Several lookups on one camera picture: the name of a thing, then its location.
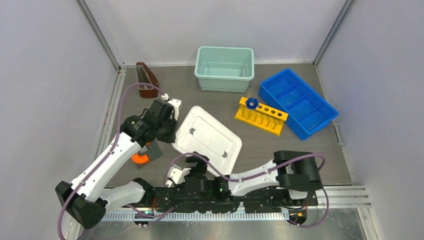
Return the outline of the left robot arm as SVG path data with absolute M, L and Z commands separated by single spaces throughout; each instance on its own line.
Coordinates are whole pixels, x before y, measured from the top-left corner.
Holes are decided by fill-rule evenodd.
M 138 177 L 120 187 L 106 189 L 107 183 L 133 155 L 146 144 L 158 140 L 174 143 L 182 101 L 155 99 L 143 116 L 127 117 L 110 145 L 70 183 L 61 181 L 55 188 L 60 204 L 84 229 L 96 226 L 114 209 L 139 204 L 148 207 L 155 189 Z

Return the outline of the mint green plastic bin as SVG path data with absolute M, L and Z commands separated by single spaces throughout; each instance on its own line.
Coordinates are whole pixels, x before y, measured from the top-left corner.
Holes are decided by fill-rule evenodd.
M 245 93 L 255 77 L 255 55 L 248 47 L 201 46 L 194 75 L 200 89 Z

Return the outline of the white plastic bin lid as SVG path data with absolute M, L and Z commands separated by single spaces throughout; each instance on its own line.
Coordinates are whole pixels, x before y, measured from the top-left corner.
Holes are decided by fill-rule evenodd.
M 176 132 L 172 147 L 180 153 L 196 152 L 223 175 L 233 172 L 242 140 L 200 106 L 193 106 Z

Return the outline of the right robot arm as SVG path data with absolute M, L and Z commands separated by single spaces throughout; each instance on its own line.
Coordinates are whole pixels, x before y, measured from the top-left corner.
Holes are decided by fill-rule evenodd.
M 184 204 L 200 205 L 204 211 L 228 211 L 244 205 L 246 209 L 301 207 L 308 203 L 310 193 L 323 189 L 316 154 L 280 150 L 273 159 L 254 169 L 235 174 L 219 173 L 207 177 L 213 165 L 195 153 L 185 159 L 191 167 L 184 168 L 174 181 L 177 198 Z

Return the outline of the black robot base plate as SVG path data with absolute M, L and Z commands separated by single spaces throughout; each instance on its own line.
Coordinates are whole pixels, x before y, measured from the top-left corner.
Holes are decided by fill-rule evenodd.
M 236 213 L 244 215 L 278 214 L 283 209 L 293 213 L 291 221 L 302 224 L 307 218 L 307 208 L 316 207 L 315 192 L 307 193 L 306 198 L 292 199 L 289 190 L 276 186 L 253 190 L 244 196 L 231 196 L 224 180 L 214 179 L 216 201 L 189 201 L 180 197 L 179 184 L 175 187 L 150 188 L 147 196 L 137 203 L 138 207 L 151 207 L 151 210 L 137 211 L 134 221 L 137 224 L 152 224 L 156 220 L 184 215 L 189 218 L 199 215 L 207 219 L 235 218 Z

